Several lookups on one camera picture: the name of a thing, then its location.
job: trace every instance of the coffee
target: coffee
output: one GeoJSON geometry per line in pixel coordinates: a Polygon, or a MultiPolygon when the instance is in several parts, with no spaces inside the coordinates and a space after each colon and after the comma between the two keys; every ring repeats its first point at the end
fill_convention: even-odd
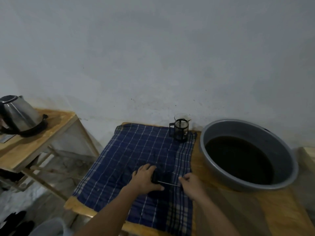
{"type": "Polygon", "coordinates": [[[236,137],[217,137],[205,145],[213,161],[229,174],[255,184],[270,185],[273,167],[267,156],[253,144],[236,137]]]}

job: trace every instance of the plaid cloth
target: plaid cloth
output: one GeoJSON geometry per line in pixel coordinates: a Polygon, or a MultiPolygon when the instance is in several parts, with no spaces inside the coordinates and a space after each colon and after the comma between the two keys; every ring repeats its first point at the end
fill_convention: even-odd
{"type": "MultiPolygon", "coordinates": [[[[132,172],[146,163],[157,166],[163,181],[179,185],[178,177],[191,171],[196,136],[189,132],[188,141],[179,143],[169,137],[168,127],[133,123],[118,126],[73,196],[99,212],[128,184],[132,172]]],[[[164,187],[164,191],[139,196],[126,220],[174,235],[191,235],[192,201],[180,187],[164,187]]]]}

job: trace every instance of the stainless steel kettle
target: stainless steel kettle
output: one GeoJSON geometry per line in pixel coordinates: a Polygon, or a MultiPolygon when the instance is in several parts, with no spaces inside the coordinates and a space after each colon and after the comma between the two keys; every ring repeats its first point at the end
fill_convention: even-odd
{"type": "Polygon", "coordinates": [[[45,120],[47,115],[39,115],[22,96],[7,95],[0,98],[0,115],[4,123],[9,127],[2,126],[0,132],[6,134],[19,134],[30,137],[43,131],[47,127],[45,120]]]}

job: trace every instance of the french press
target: french press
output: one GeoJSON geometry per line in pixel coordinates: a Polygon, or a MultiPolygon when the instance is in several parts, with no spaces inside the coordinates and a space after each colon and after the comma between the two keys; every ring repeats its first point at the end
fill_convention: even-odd
{"type": "Polygon", "coordinates": [[[169,124],[169,136],[171,137],[171,126],[174,126],[173,138],[179,142],[185,142],[188,139],[188,127],[191,118],[187,114],[176,114],[175,122],[169,124]]]}

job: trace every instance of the left hand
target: left hand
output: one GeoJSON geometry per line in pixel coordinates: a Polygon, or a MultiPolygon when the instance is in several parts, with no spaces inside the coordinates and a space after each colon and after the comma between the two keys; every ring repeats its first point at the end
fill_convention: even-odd
{"type": "Polygon", "coordinates": [[[153,190],[164,190],[160,184],[151,182],[151,176],[155,169],[156,166],[150,166],[150,164],[140,166],[138,170],[132,173],[132,179],[125,187],[135,191],[137,195],[147,194],[153,190]]]}

